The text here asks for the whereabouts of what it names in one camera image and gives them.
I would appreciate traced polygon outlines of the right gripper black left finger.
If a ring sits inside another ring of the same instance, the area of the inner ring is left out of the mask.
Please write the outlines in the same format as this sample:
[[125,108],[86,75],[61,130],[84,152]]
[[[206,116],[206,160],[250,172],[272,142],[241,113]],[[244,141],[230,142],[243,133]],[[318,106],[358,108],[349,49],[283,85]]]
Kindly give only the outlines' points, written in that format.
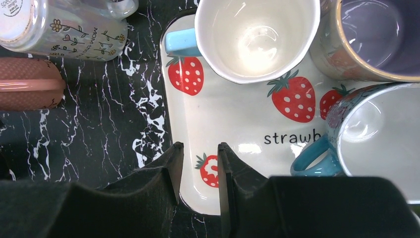
[[183,168],[184,145],[102,189],[78,182],[1,181],[3,238],[166,238]]

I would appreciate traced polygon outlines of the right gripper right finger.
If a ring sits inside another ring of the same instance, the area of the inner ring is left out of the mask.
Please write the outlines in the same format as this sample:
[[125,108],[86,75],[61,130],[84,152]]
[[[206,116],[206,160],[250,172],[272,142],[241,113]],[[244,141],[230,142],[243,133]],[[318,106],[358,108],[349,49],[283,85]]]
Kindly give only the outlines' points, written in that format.
[[224,238],[417,238],[397,187],[375,177],[266,178],[218,146]]

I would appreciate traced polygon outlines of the teal blue mug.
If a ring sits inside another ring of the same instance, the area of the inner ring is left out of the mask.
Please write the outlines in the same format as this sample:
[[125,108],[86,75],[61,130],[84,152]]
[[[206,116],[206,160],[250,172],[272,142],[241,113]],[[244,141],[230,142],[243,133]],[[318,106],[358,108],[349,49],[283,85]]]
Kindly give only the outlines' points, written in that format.
[[327,114],[325,134],[304,149],[293,176],[380,177],[409,204],[420,202],[420,85],[360,88]]

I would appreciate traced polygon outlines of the light blue faceted mug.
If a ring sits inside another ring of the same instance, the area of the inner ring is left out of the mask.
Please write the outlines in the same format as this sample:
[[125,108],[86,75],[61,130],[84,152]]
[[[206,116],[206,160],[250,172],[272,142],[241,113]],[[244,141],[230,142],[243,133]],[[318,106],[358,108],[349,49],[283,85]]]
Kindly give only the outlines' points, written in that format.
[[165,51],[201,56],[234,83],[277,79],[305,57],[320,11],[317,0],[202,0],[194,27],[167,33]]

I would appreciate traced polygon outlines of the brown mug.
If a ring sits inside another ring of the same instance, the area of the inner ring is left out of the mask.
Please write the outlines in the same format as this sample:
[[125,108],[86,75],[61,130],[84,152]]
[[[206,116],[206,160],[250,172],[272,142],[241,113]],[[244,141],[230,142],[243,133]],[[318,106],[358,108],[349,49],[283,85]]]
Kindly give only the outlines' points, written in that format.
[[66,83],[57,67],[47,59],[0,59],[0,109],[31,111],[55,108]]

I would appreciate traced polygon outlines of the beige pink mug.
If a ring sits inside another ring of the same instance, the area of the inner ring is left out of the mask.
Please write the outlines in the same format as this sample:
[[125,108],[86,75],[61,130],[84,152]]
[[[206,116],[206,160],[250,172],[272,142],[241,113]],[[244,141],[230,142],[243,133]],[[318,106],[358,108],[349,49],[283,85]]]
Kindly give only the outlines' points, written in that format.
[[330,0],[310,55],[337,80],[418,82],[420,3]]

